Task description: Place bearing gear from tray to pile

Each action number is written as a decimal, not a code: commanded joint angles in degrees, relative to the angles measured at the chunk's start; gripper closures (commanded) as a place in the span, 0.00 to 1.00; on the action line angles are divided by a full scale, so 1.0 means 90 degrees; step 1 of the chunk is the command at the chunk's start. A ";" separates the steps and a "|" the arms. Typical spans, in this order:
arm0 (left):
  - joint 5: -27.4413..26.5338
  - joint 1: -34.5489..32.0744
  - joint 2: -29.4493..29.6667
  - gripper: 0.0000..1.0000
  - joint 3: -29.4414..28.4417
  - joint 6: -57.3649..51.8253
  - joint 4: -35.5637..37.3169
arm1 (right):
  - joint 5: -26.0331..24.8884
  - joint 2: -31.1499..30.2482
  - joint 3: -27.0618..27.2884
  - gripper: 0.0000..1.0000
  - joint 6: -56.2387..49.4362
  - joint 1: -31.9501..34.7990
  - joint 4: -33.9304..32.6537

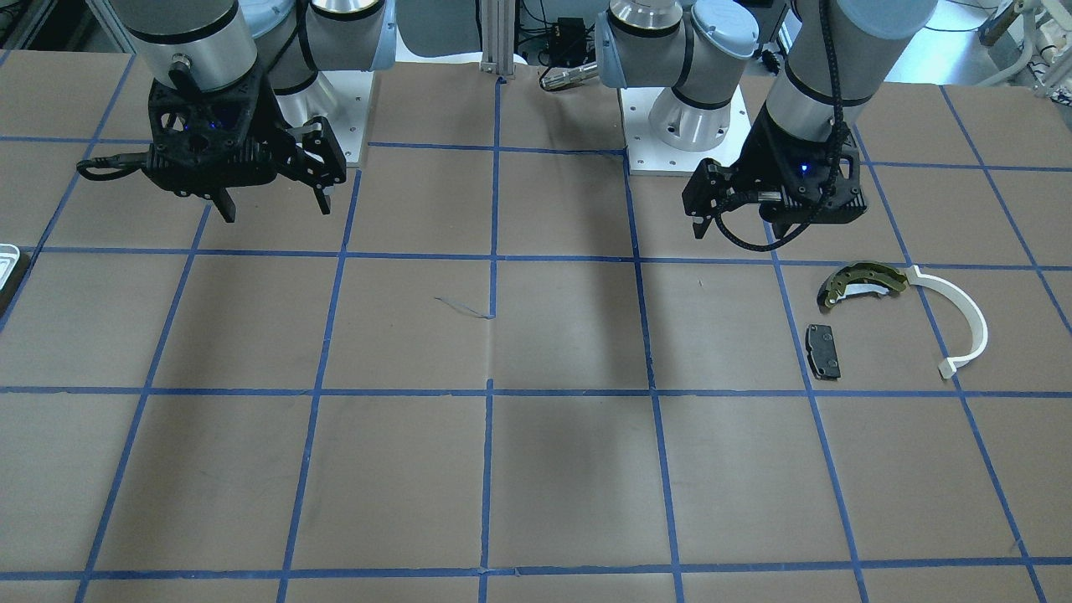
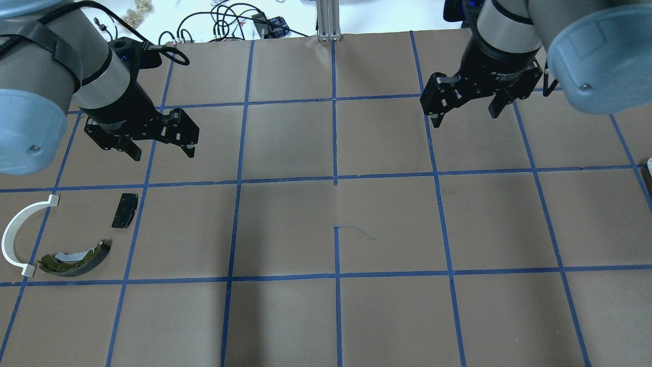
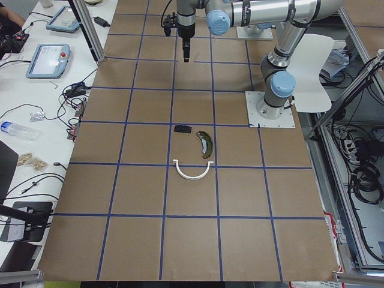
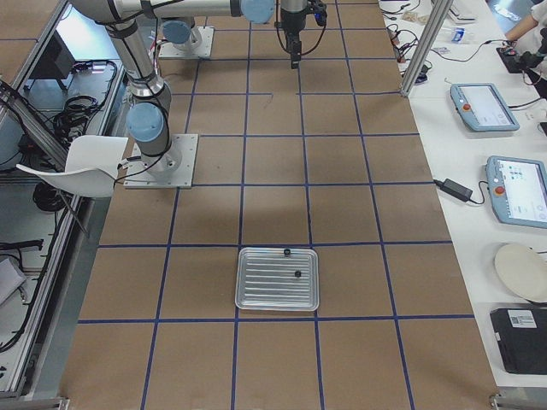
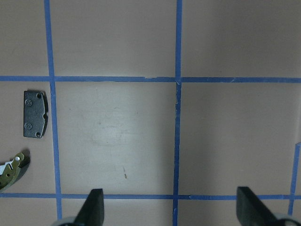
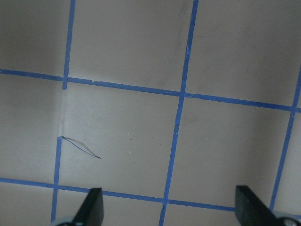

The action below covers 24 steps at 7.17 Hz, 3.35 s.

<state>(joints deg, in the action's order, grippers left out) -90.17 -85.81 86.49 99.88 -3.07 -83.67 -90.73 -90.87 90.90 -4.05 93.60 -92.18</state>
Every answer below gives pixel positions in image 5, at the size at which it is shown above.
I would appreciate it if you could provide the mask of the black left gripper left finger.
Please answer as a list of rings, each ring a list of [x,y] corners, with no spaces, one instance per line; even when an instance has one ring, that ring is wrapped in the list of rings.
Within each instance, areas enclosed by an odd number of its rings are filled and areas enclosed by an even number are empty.
[[[103,224],[104,195],[103,189],[92,189],[75,217],[74,224]]]

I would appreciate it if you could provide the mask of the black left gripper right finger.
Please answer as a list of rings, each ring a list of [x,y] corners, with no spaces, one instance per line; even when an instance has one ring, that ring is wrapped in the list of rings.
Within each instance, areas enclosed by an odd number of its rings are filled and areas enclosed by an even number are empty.
[[[236,216],[242,226],[282,225],[282,220],[277,219],[247,186],[237,188]]]

